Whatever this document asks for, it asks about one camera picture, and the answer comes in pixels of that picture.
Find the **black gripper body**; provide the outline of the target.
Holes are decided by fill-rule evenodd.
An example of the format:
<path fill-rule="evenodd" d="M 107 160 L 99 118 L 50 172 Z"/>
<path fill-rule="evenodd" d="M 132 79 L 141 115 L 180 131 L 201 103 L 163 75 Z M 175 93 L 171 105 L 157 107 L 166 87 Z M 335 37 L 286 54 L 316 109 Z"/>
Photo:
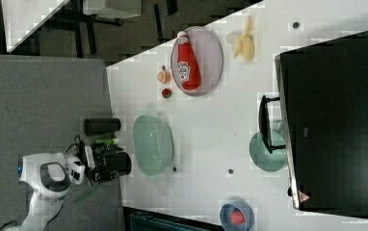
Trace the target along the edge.
<path fill-rule="evenodd" d="M 108 167 L 109 156 L 113 153 L 123 152 L 117 145 L 94 143 L 84 146 L 86 157 L 85 175 L 93 183 L 109 182 L 117 177 L 112 176 Z"/>

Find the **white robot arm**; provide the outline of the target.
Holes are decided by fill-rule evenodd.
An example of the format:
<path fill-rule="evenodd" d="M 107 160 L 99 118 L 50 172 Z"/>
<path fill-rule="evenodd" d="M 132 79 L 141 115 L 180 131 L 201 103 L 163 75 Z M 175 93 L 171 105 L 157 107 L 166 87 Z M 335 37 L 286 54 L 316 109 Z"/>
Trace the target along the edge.
<path fill-rule="evenodd" d="M 40 153 L 22 157 L 18 162 L 19 181 L 32 188 L 26 219 L 11 221 L 0 231 L 43 231 L 62 210 L 73 185 L 88 181 L 94 188 L 131 171 L 129 155 L 116 148 L 97 143 L 78 142 L 76 152 Z"/>

